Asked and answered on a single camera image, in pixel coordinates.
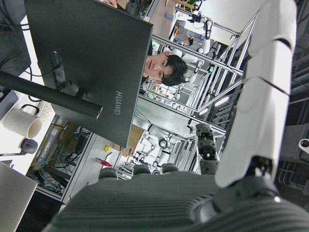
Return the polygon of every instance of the computer monitor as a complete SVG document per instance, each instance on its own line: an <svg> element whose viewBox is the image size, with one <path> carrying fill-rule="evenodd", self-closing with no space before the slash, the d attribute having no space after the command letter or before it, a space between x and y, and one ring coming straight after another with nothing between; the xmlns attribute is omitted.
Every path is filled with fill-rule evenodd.
<svg viewBox="0 0 309 232"><path fill-rule="evenodd" d="M42 74L61 66L57 82L51 73L44 84L65 79L62 92L103 106L98 119L53 104L56 114L126 147L153 25L96 0L25 0L25 7Z"/></svg>

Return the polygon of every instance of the cardboard box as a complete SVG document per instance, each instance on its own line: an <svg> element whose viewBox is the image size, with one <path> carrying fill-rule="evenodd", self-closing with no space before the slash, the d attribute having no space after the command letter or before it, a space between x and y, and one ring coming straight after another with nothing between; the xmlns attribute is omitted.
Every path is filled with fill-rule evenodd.
<svg viewBox="0 0 309 232"><path fill-rule="evenodd" d="M122 8L126 8L127 5L127 0L118 0L117 3L122 7Z"/></svg>
<svg viewBox="0 0 309 232"><path fill-rule="evenodd" d="M143 133L144 133L143 128L132 125L127 147L121 147L118 144L113 144L113 149L120 151L126 155L132 156Z"/></svg>

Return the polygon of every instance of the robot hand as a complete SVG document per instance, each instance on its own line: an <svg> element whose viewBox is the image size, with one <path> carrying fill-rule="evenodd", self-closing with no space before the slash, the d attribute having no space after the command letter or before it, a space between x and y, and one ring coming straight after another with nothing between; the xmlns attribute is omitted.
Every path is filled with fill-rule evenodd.
<svg viewBox="0 0 309 232"><path fill-rule="evenodd" d="M198 12L198 15L191 15L191 17L192 19L188 19L188 21L191 23L204 23L205 36L202 40L202 46L197 49L197 52L201 54L207 54L209 53L211 47L211 28L213 25L213 21L210 18L201 16L201 12Z"/></svg>

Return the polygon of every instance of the ceiling light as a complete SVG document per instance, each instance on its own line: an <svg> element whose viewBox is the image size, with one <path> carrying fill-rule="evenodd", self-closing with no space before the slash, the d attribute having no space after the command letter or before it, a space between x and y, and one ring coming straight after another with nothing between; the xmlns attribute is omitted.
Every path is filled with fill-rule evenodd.
<svg viewBox="0 0 309 232"><path fill-rule="evenodd" d="M228 97L222 98L221 100L217 101L214 106L218 106L223 104L224 102L226 102L228 100Z"/></svg>
<svg viewBox="0 0 309 232"><path fill-rule="evenodd" d="M206 113L207 111L208 111L208 108L206 108L206 109L202 110L201 112L199 112L199 115L202 115L202 114Z"/></svg>

